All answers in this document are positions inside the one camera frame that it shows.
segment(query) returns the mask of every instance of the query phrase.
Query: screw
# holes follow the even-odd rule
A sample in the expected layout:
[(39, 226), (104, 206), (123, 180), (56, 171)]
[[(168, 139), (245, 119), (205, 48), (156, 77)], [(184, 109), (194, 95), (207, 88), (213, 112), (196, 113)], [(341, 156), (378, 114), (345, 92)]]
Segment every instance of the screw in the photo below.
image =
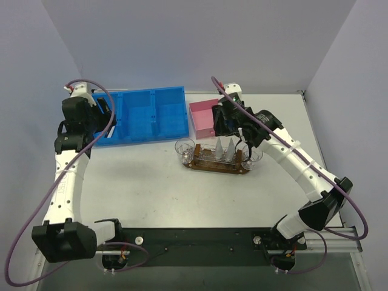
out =
[(143, 242), (144, 242), (144, 239), (141, 236), (138, 236), (137, 238), (135, 238), (135, 244), (137, 244), (138, 246), (141, 246)]
[(253, 238), (253, 243), (254, 244), (261, 244), (261, 237), (256, 235), (254, 238)]

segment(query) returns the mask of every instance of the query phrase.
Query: clear cone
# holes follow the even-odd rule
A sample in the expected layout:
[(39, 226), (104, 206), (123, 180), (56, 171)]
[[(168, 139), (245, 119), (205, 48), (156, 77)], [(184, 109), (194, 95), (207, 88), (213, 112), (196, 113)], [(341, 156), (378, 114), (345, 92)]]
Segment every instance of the clear cone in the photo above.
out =
[(228, 149), (226, 150), (225, 162), (231, 162), (235, 156), (235, 144), (231, 138), (229, 141)]
[(223, 153), (224, 153), (224, 151), (222, 149), (221, 140), (218, 138), (217, 139), (217, 144), (216, 144), (216, 150), (215, 150), (215, 153), (214, 153), (216, 161), (222, 160), (222, 154)]

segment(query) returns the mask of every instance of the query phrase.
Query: white table surface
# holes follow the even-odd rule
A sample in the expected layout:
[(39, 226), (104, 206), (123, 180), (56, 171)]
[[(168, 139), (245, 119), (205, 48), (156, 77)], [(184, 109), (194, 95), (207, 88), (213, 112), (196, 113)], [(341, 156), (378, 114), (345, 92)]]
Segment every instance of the white table surface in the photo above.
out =
[[(186, 104), (218, 97), (187, 94)], [(322, 164), (300, 95), (243, 95), (243, 100), (254, 112), (270, 110)], [(195, 141), (190, 117), (189, 128)], [(221, 139), (227, 146), (229, 138)], [(216, 138), (199, 142), (215, 145)], [(265, 154), (248, 174), (230, 175), (185, 168), (174, 145), (165, 141), (94, 147), (82, 190), (82, 221), (118, 218), (123, 227), (271, 227), (308, 201)], [(342, 226), (339, 215), (329, 226)]]

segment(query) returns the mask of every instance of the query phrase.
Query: blue bin compartment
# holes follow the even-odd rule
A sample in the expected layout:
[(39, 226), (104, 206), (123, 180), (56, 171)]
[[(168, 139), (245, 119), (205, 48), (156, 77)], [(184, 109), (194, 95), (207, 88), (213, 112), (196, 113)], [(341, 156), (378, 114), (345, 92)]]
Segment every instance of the blue bin compartment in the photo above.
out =
[(157, 135), (162, 139), (189, 135), (183, 88), (155, 90)]
[[(117, 125), (111, 138), (98, 146), (183, 138), (189, 135), (184, 87), (111, 92)], [(105, 93), (93, 94), (97, 100)]]

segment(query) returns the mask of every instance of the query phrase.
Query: black metal base plate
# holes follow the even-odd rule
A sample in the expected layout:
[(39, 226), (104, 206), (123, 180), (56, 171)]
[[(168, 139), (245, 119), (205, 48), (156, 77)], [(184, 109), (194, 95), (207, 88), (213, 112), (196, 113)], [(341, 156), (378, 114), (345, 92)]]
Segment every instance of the black metal base plate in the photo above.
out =
[[(276, 240), (271, 228), (203, 228), (203, 229), (132, 229), (123, 228), (127, 240), (143, 238), (142, 247), (150, 253), (146, 266), (268, 266), (263, 249), (253, 242), (260, 236), (267, 250), (291, 250), (292, 246)], [(305, 244), (296, 244), (298, 250)], [(104, 250), (120, 250), (105, 246)], [(144, 259), (144, 254), (130, 250), (128, 264)]]

